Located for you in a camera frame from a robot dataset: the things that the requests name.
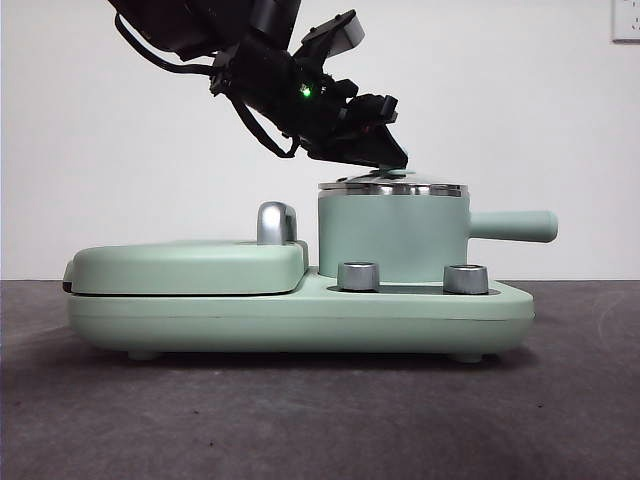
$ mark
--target rubber foot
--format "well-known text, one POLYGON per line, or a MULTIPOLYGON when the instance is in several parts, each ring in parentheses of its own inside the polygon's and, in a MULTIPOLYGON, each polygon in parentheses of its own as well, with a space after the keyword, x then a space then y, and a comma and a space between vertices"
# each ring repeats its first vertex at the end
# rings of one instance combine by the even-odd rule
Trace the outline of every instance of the rubber foot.
POLYGON ((480 363, 482 361, 481 353, 452 353, 449 355, 451 360, 458 363, 480 363))
POLYGON ((162 356, 160 352, 127 352, 129 356, 129 360, 135 360, 137 362, 148 362, 149 360, 155 360, 156 358, 162 356))

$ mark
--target pot handle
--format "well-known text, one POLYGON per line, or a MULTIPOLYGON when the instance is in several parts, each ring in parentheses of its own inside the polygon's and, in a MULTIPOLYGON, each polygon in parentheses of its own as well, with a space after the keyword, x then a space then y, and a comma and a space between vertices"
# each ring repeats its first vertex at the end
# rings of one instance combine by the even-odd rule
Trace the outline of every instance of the pot handle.
POLYGON ((558 217, 546 210, 471 214, 470 238, 548 243, 557 235, 558 217))

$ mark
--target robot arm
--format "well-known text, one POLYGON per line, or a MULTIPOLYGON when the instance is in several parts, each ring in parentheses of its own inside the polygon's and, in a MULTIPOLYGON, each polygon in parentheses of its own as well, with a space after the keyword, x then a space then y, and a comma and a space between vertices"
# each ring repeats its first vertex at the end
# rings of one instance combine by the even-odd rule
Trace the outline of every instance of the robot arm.
POLYGON ((397 100, 365 94, 351 80, 324 73, 327 58, 357 46, 364 32, 351 10, 312 28, 293 55, 287 51, 300 0, 109 0, 116 27, 145 58, 175 73, 203 74, 211 92, 227 96, 245 126, 280 157, 298 146, 309 157, 374 168, 404 168, 407 155, 387 124, 397 100), (147 50, 120 15, 154 47, 183 61, 211 56, 212 66, 176 65, 147 50), (283 151, 248 107, 292 139, 283 151))

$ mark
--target chrome handle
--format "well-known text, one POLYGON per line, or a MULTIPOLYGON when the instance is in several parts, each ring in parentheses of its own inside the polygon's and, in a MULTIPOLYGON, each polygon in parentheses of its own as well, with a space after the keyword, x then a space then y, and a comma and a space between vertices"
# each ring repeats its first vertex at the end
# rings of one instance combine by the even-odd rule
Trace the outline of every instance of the chrome handle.
POLYGON ((286 203, 265 202, 258 210, 258 245, 284 245, 298 239, 296 211, 286 203))

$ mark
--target appliance base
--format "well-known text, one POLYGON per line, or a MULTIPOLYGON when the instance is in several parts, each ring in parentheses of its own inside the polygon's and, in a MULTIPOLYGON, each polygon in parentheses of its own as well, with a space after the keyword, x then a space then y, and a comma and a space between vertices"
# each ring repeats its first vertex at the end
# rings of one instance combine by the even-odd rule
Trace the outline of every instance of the appliance base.
POLYGON ((311 268, 285 294, 70 295, 69 317, 81 337, 133 360, 163 352, 406 352, 468 363, 517 347, 534 318, 533 297, 498 282, 489 295, 447 294, 437 282, 400 293, 335 285, 311 268))

